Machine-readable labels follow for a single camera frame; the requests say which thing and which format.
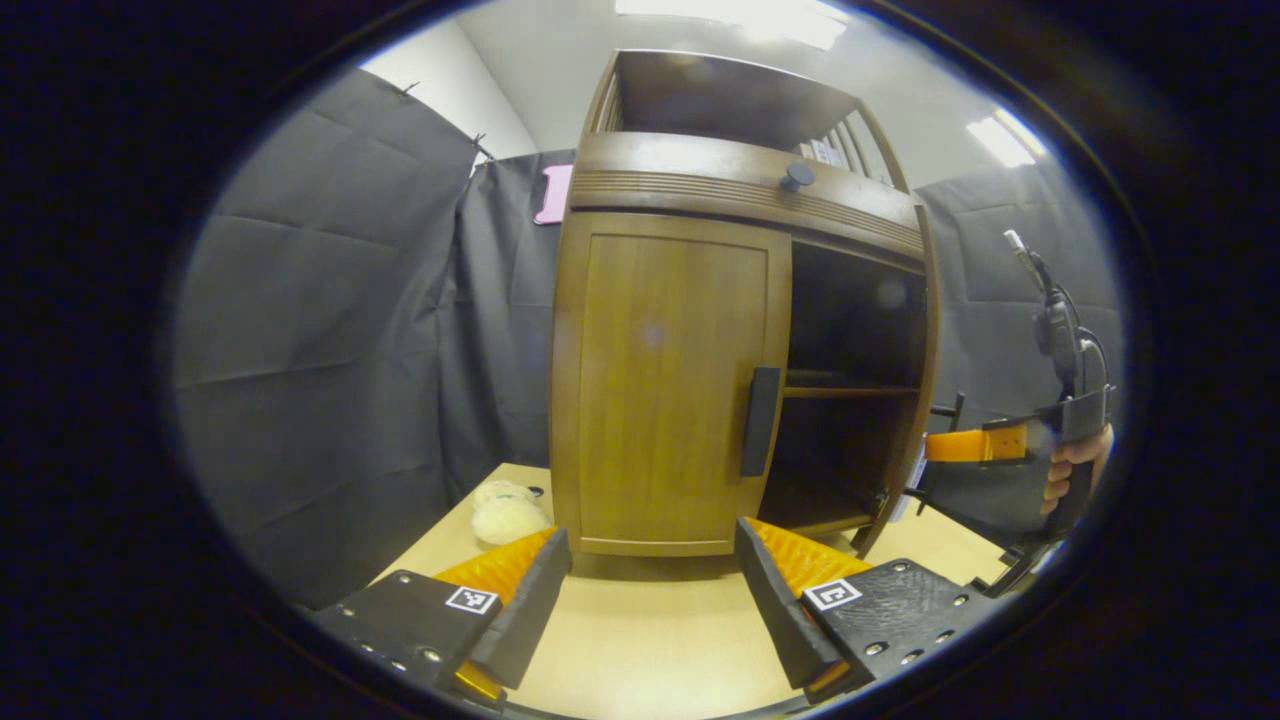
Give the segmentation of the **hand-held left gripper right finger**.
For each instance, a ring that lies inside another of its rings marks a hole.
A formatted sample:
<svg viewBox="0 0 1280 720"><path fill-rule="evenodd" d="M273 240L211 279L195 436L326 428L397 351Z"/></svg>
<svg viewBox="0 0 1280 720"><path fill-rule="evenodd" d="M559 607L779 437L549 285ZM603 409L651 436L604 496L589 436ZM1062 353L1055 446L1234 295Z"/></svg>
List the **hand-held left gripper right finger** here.
<svg viewBox="0 0 1280 720"><path fill-rule="evenodd" d="M790 685L812 705L905 673L1000 606L914 560L870 565L755 518L737 520L733 550Z"/></svg>

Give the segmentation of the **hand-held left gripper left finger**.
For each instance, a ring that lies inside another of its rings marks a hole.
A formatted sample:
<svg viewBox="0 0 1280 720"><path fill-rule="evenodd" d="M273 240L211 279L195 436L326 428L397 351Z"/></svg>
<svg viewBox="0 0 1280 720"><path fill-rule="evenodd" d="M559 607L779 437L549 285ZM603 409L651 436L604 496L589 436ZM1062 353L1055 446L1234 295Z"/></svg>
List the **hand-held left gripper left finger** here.
<svg viewBox="0 0 1280 720"><path fill-rule="evenodd" d="M417 691L502 708L522 683L571 569L553 527L433 577L394 570L315 614L346 648Z"/></svg>

